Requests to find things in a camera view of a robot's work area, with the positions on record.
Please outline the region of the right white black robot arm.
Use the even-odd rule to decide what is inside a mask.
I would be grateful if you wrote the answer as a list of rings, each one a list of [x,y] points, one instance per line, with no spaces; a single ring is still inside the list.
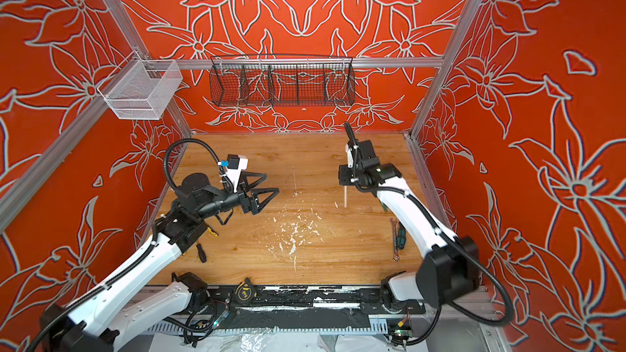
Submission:
[[[347,143],[348,163],[339,166],[339,183],[373,194],[398,219],[417,246],[422,263],[415,272],[387,277],[382,286],[391,301],[423,301],[433,308],[448,305],[479,287],[479,270],[469,256],[478,248],[458,235],[417,199],[393,164],[382,164],[370,141]]]

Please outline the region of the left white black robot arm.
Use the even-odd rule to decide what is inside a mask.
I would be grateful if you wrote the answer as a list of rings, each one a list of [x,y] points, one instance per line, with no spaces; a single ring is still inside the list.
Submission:
[[[222,169],[222,189],[202,173],[190,174],[179,185],[171,173],[165,176],[176,199],[156,220],[151,237],[89,292],[46,310],[29,351],[118,351],[154,324],[185,311],[201,290],[200,280],[189,273],[132,308],[127,303],[205,234],[208,218],[236,208],[258,214],[280,192],[277,187],[260,188],[267,176],[243,168]]]

